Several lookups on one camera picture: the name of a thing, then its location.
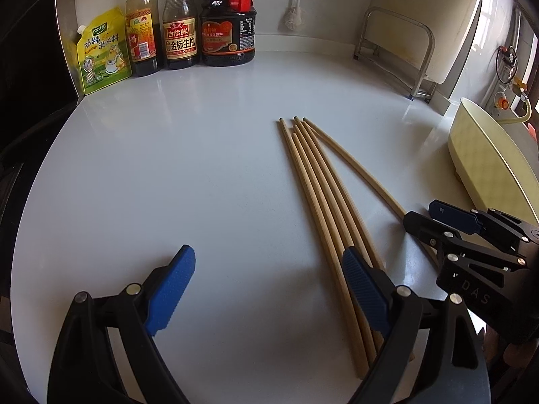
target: black cable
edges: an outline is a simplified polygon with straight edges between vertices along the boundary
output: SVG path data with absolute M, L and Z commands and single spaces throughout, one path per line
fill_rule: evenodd
M 511 73 L 510 73 L 511 76 L 510 76 L 510 78 L 508 80 L 502 80 L 502 78 L 500 77 L 500 72 L 498 71 L 498 62 L 500 60 L 500 52 L 502 51 L 501 47 L 498 48 L 498 53 L 496 54 L 496 75 L 497 75 L 498 80 L 500 81 L 500 83 L 502 83 L 503 85 L 507 85 L 508 83 L 511 83 L 511 81 L 516 76 L 516 72 L 518 71 L 518 56 L 516 55 L 515 48 L 511 45 L 509 47 L 509 50 L 511 51 L 511 54 L 513 54 L 515 56 L 515 63 L 511 67 Z

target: kitchen counter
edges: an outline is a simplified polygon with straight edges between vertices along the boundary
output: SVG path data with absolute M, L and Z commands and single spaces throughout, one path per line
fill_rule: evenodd
M 406 210 L 433 199 L 471 208 L 447 149 L 451 120 L 350 58 L 264 52 L 241 67 L 164 70 L 91 94 L 42 164 L 14 251 L 14 337 L 39 402 L 73 296 L 117 294 L 185 243 L 195 275 L 155 342 L 193 404 L 348 401 L 359 380 L 276 123 L 294 115 L 335 138 Z M 445 298 L 384 203 L 330 156 L 393 282 Z M 112 340 L 124 373 L 118 333 Z M 124 379 L 141 399 L 132 374 Z

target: white brush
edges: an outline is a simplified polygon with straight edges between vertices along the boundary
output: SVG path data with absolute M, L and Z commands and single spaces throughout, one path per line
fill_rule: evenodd
M 292 31 L 298 31 L 305 26 L 301 20 L 301 0 L 296 0 L 295 6 L 292 6 L 285 15 L 285 26 Z

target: seasoning pouch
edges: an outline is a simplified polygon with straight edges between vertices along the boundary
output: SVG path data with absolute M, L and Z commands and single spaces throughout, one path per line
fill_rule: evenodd
M 115 7 L 95 18 L 76 45 L 84 94 L 131 76 L 122 11 Z

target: glass bottle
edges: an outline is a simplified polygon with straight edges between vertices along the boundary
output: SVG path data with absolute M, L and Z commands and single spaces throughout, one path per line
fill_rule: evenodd
M 195 0 L 166 0 L 163 11 L 165 56 L 172 70 L 199 62 Z
M 147 76 L 163 68 L 157 0 L 127 0 L 126 30 L 134 73 Z

